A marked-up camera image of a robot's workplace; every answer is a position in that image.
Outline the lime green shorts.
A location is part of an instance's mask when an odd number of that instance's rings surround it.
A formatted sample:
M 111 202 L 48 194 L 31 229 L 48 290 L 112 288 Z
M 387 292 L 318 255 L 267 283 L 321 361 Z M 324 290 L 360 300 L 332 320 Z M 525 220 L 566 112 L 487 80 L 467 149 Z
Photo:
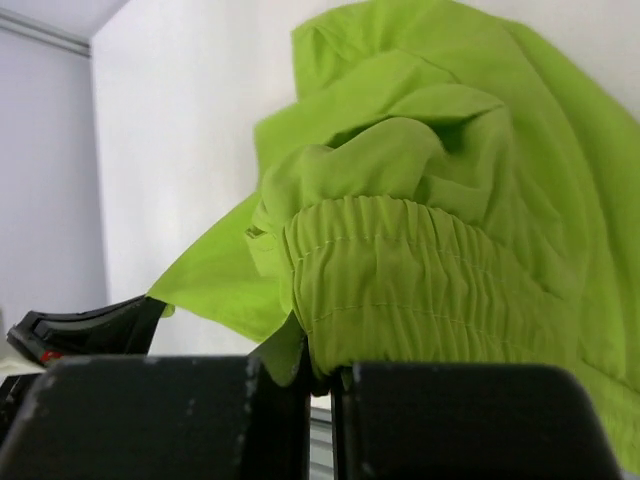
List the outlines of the lime green shorts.
M 292 34 L 258 187 L 150 296 L 257 343 L 281 384 L 359 361 L 543 363 L 639 469 L 639 124 L 529 27 L 365 1 Z

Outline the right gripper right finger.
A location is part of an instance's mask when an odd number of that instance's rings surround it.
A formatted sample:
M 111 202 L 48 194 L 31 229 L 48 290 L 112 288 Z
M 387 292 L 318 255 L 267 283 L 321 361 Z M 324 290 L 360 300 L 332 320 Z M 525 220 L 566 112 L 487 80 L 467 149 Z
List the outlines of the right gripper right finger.
M 361 363 L 332 393 L 338 479 L 619 479 L 585 389 L 544 365 Z

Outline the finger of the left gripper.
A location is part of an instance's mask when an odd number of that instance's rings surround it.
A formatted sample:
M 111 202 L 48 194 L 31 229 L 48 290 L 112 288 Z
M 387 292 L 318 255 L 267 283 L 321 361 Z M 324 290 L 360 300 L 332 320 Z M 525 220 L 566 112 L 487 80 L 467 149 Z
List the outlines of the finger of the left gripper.
M 165 304 L 146 296 L 82 313 L 28 312 L 7 333 L 27 359 L 52 363 L 65 356 L 144 355 Z

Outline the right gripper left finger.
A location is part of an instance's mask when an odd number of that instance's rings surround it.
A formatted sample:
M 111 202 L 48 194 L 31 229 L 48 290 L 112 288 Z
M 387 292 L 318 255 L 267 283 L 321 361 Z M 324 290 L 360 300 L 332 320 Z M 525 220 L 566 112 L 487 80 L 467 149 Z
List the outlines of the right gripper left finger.
M 85 357 L 34 384 L 5 479 L 305 479 L 309 399 L 249 356 Z

